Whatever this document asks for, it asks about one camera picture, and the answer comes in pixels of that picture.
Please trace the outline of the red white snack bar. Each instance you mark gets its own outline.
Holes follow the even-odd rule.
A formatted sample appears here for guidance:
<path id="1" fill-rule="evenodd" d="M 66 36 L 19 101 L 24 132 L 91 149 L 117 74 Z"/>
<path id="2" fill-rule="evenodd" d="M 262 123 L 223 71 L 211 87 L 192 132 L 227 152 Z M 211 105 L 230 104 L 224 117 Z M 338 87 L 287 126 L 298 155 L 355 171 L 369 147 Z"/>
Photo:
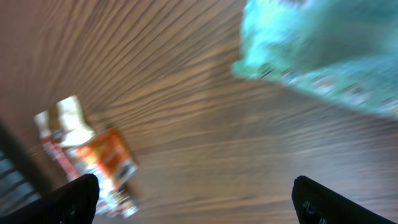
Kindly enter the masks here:
<path id="1" fill-rule="evenodd" d="M 64 153 L 59 143 L 47 136 L 42 139 L 42 145 L 47 154 L 63 169 L 69 181 L 73 181 L 80 177 L 80 173 Z"/>

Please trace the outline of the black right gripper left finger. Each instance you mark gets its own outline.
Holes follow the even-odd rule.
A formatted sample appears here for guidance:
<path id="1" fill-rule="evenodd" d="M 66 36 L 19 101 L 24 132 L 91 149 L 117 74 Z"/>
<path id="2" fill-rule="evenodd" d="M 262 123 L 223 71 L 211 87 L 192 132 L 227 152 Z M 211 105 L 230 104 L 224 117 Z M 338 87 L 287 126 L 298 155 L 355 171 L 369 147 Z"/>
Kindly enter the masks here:
<path id="1" fill-rule="evenodd" d="M 99 182 L 84 174 L 1 218 L 1 224 L 92 224 L 99 199 Z"/>

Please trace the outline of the teal wipes packet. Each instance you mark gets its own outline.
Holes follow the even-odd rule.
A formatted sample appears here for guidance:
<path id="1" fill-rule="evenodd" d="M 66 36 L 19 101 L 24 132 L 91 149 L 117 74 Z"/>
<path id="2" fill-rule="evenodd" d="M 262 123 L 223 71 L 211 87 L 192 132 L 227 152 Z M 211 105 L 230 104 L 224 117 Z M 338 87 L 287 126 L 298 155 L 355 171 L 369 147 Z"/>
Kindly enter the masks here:
<path id="1" fill-rule="evenodd" d="M 397 0 L 250 0 L 237 77 L 397 118 Z"/>

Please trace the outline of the orange snack packet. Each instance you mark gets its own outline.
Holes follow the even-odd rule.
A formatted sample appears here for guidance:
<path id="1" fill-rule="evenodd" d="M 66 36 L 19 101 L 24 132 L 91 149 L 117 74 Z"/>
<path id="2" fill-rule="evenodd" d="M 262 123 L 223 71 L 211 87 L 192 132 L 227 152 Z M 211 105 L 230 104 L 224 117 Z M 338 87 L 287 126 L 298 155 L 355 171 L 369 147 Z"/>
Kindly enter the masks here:
<path id="1" fill-rule="evenodd" d="M 74 154 L 86 168 L 95 168 L 119 189 L 130 179 L 137 167 L 127 150 L 125 142 L 115 128 L 95 136 L 78 147 Z"/>

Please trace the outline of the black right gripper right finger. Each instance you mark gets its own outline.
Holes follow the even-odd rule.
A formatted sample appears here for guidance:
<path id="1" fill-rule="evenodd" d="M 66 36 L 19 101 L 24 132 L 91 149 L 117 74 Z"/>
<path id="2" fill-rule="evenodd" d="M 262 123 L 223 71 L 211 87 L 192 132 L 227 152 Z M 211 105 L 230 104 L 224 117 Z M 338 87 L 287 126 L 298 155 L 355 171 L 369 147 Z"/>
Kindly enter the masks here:
<path id="1" fill-rule="evenodd" d="M 300 224 L 395 224 L 304 175 L 294 180 L 292 201 Z"/>

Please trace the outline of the white brown snack wrapper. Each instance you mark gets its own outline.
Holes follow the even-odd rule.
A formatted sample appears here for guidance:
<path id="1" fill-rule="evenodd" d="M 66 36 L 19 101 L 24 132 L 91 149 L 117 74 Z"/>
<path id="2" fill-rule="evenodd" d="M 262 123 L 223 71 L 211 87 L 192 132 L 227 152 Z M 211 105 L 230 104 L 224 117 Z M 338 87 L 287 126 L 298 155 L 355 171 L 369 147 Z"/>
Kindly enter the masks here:
<path id="1" fill-rule="evenodd" d="M 128 218 L 137 212 L 136 204 L 127 189 L 127 181 L 119 189 L 115 189 L 112 182 L 106 180 L 99 170 L 86 168 L 84 163 L 74 154 L 78 147 L 110 129 L 96 133 L 86 123 L 77 96 L 73 95 L 59 101 L 49 110 L 35 115 L 34 121 L 39 130 L 41 140 L 49 136 L 59 143 L 64 153 L 80 173 L 80 176 L 84 174 L 97 176 L 99 181 L 99 201 L 96 211 L 99 214 Z"/>

